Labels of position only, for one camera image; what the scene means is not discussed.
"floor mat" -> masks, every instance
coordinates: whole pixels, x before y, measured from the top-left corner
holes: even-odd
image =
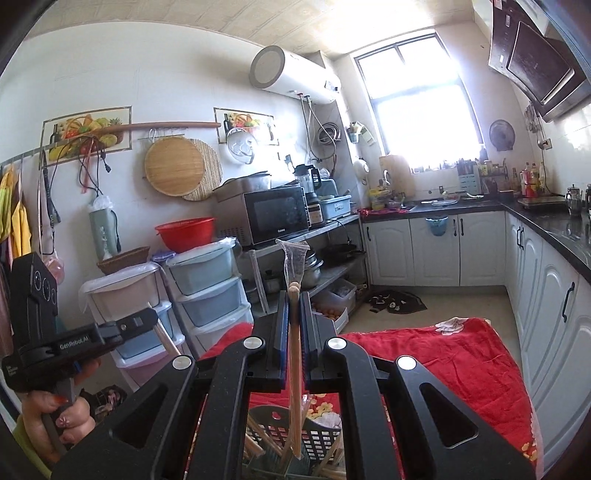
[[[406,315],[427,310],[419,297],[407,291],[382,290],[370,297],[367,302],[372,306],[370,312],[374,313],[387,309],[390,313]]]

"black countertop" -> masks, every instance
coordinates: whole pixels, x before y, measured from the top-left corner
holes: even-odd
[[[499,211],[509,212],[538,233],[561,253],[587,282],[591,283],[591,223],[584,212],[580,218],[571,217],[566,206],[552,210],[528,210],[517,202],[461,200],[455,205],[446,207],[419,204],[407,213],[371,215],[362,218],[362,222]]]

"hanging cloth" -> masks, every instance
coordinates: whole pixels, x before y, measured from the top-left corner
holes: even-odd
[[[18,200],[12,214],[12,255],[14,258],[31,253],[31,230],[27,209],[22,202],[21,172],[18,172]]]
[[[8,167],[6,175],[0,181],[0,242],[4,242],[10,235],[11,198],[14,188],[14,169]]]

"cabinet door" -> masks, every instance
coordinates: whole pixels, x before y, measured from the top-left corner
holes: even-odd
[[[505,214],[458,215],[460,221],[460,285],[505,284]]]
[[[414,285],[413,246],[408,220],[366,224],[369,265],[375,285]]]
[[[521,349],[525,384],[531,396],[536,395],[554,361],[564,335],[563,312],[570,316],[579,280],[575,269],[548,243],[544,244],[541,265],[540,282]]]
[[[542,237],[531,228],[521,225],[521,233],[519,234],[521,260],[519,261],[516,289],[517,309],[514,309],[514,313],[517,325],[520,325],[524,333],[523,337],[527,337],[531,320],[534,318],[532,317],[532,309],[535,305],[535,292],[540,280],[544,243]]]
[[[532,400],[544,441],[546,470],[560,457],[583,423],[591,405],[591,287],[585,280],[574,298],[573,311],[556,357]]]
[[[412,218],[415,284],[457,287],[460,283],[460,241],[457,215],[449,216],[444,235],[435,236],[424,218]]]
[[[505,213],[505,232],[505,285],[507,287],[511,306],[515,312],[518,307],[518,276],[519,260],[521,259],[521,249],[517,242],[519,241],[519,234],[521,233],[521,222],[510,213]],[[523,326],[520,322],[517,322],[517,330],[519,331],[519,338],[522,338]]]

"painted fingernail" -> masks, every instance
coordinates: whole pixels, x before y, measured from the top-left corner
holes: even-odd
[[[56,425],[61,429],[65,429],[68,426],[68,423],[68,419],[65,417],[59,417],[56,420]]]
[[[66,397],[64,397],[63,395],[53,395],[53,398],[55,399],[55,401],[59,405],[65,405],[66,403],[69,402],[69,400]]]
[[[73,443],[74,437],[70,433],[65,433],[64,435],[61,436],[61,441],[62,441],[62,443]]]

